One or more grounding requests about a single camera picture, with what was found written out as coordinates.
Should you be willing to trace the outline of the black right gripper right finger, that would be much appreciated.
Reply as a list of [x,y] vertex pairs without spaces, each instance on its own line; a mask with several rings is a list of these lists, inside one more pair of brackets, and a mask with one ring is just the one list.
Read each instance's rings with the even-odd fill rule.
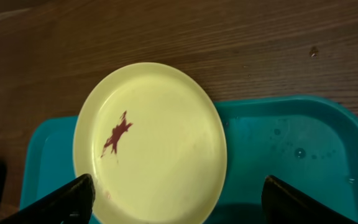
[[265,178],[261,204],[267,223],[355,224],[273,175]]

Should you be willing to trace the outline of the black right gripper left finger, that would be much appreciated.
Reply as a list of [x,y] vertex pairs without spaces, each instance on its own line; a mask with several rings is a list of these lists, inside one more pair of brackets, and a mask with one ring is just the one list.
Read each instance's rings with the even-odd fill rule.
[[75,180],[0,221],[0,224],[88,224],[95,200],[92,176],[83,174]]

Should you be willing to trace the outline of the yellow-green plate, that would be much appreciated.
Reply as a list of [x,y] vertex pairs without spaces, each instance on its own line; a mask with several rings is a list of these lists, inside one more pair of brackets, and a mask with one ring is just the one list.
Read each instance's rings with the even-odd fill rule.
[[203,223],[222,192],[226,137],[206,92],[161,63],[100,81],[73,137],[76,175],[92,176],[101,223]]

